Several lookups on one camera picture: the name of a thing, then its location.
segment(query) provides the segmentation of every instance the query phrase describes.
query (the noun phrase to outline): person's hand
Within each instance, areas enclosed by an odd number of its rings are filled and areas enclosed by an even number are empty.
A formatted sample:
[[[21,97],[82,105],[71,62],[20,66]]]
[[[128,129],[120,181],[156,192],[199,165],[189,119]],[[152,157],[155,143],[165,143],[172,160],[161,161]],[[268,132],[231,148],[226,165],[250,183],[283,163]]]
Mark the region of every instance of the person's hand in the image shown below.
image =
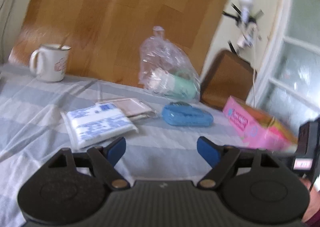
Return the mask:
[[[310,188],[311,182],[308,179],[300,178],[300,181],[305,185],[306,188]],[[313,215],[316,214],[317,211],[320,210],[320,193],[317,192],[316,188],[313,187],[310,192],[310,202],[308,209],[306,210],[302,221],[306,222],[309,220]]]

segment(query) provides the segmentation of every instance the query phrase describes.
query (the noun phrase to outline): white mug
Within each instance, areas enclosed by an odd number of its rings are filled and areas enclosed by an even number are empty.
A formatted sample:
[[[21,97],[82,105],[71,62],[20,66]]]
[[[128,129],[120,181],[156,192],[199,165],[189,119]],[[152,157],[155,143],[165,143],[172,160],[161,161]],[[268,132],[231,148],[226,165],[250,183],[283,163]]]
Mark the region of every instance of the white mug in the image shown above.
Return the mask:
[[[30,57],[30,71],[40,81],[59,82],[64,78],[70,46],[42,44]]]

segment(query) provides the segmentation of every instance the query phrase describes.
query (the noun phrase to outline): pink box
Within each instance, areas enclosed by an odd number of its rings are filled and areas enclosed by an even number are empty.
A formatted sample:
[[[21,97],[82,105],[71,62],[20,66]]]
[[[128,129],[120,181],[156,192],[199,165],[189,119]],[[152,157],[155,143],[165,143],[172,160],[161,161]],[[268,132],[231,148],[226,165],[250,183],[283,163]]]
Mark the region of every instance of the pink box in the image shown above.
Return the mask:
[[[249,148],[284,150],[296,142],[296,137],[274,117],[232,96],[223,113]]]

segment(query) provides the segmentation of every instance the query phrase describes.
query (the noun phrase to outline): frosted glass pane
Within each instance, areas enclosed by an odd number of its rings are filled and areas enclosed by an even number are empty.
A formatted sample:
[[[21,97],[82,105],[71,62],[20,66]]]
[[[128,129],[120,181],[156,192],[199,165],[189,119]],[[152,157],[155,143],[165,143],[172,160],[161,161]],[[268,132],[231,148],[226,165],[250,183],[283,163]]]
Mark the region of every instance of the frosted glass pane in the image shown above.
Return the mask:
[[[274,75],[320,107],[320,56],[301,47],[284,43]]]
[[[320,46],[320,0],[293,0],[288,35]]]
[[[279,119],[296,136],[301,124],[319,116],[318,113],[274,85],[270,86],[266,96],[260,106],[261,109]]]

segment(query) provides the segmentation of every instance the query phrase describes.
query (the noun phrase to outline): white package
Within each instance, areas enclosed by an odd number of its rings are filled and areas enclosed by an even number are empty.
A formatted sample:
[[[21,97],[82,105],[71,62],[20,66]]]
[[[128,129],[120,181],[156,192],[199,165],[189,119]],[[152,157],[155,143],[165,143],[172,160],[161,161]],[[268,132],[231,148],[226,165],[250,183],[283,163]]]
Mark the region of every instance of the white package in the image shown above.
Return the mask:
[[[112,103],[61,113],[75,150],[119,136],[137,127]]]

